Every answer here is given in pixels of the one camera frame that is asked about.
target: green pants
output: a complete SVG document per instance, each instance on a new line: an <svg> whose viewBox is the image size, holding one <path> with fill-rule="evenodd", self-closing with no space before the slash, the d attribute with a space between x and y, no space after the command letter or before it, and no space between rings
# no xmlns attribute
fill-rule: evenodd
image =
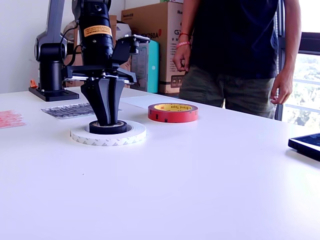
<svg viewBox="0 0 320 240"><path fill-rule="evenodd" d="M243 79L210 74L191 66L184 76L179 97L184 100L222 107L274 119L276 106L270 95L275 79Z"/></svg>

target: man's left hand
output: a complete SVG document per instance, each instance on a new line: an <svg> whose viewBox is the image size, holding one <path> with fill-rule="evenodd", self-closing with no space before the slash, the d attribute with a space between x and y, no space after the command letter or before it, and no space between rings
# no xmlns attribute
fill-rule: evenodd
<svg viewBox="0 0 320 240"><path fill-rule="evenodd" d="M271 91L271 102L273 104L284 104L290 97L293 91L294 71L283 69L276 76Z"/></svg>

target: tablet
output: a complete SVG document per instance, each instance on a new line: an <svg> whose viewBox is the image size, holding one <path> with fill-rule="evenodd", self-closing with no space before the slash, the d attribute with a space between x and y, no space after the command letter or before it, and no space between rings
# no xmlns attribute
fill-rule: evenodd
<svg viewBox="0 0 320 240"><path fill-rule="evenodd" d="M320 133L291 138L288 145L298 153L320 162Z"/></svg>

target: bracelet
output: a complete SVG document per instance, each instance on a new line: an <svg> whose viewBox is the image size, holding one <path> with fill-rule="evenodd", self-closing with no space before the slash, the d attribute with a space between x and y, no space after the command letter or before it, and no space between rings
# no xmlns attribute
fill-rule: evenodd
<svg viewBox="0 0 320 240"><path fill-rule="evenodd" d="M191 43L189 41L183 41L183 42L180 42L177 46L176 46L176 49L180 48L181 46L183 45L191 45Z"/></svg>
<svg viewBox="0 0 320 240"><path fill-rule="evenodd" d="M189 39L190 39L190 34L187 34L187 33L183 33L183 32L182 32L182 33L179 34L179 38L180 38L182 35L187 35L187 36L189 37Z"/></svg>

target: red tape roll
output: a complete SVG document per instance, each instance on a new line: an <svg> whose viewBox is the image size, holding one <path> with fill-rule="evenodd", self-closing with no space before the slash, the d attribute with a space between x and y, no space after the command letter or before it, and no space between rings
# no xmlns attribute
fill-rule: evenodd
<svg viewBox="0 0 320 240"><path fill-rule="evenodd" d="M159 103L148 110L149 119L161 123L189 123L198 119L198 108L188 104Z"/></svg>

